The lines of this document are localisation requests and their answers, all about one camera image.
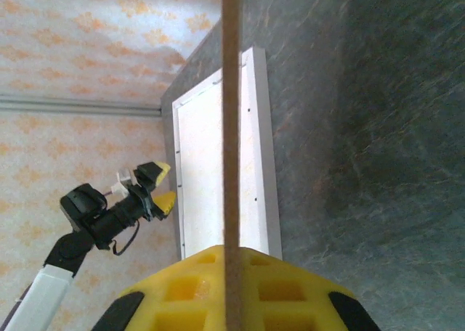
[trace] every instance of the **black rubber corner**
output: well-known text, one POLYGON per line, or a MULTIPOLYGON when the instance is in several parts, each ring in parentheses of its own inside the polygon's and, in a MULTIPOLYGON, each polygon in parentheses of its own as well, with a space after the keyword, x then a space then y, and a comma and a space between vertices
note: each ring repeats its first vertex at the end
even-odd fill
POLYGON ((114 300, 92 331, 124 331, 143 299, 144 293, 136 292, 114 300))
POLYGON ((359 301, 343 293, 328 296, 348 331, 381 331, 359 301))

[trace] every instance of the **ceiling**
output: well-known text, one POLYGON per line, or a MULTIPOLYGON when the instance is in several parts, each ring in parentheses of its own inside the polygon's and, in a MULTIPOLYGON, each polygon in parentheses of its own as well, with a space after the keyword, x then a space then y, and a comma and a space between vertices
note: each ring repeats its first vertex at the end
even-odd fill
POLYGON ((0 94, 159 104, 220 0, 0 0, 0 94))

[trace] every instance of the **wooden stick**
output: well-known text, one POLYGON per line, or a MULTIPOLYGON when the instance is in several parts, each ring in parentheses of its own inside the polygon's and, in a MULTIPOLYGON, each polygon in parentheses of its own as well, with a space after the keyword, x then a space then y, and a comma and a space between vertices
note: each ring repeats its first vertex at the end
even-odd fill
POLYGON ((225 306, 228 331, 241 329, 239 251, 239 104, 241 0, 222 0, 225 306))

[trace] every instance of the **black cable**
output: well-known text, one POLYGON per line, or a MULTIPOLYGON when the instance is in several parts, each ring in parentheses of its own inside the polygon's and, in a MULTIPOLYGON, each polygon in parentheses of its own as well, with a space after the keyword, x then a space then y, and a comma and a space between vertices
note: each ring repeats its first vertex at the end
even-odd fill
POLYGON ((124 246, 124 248, 121 249, 120 252, 118 252, 116 250, 116 240, 112 240, 112 242, 114 242, 115 244, 113 245, 113 253, 117 256, 121 256, 123 255, 124 251, 126 251, 126 249, 131 245, 131 243, 134 241, 134 239, 136 238, 136 235, 139 231, 139 227, 140 227, 140 222, 139 220, 136 220, 137 222, 137 227, 136 227, 136 230, 134 231, 134 234, 132 235, 131 239, 126 243, 126 245, 124 246))

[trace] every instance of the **wall molding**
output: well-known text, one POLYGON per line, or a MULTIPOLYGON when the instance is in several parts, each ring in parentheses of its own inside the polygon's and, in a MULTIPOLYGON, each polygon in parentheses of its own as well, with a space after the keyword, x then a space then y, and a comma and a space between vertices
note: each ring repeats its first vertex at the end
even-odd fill
POLYGON ((136 105, 128 102, 17 97, 10 95, 0 95, 0 110, 32 113, 161 117, 160 105, 136 105))

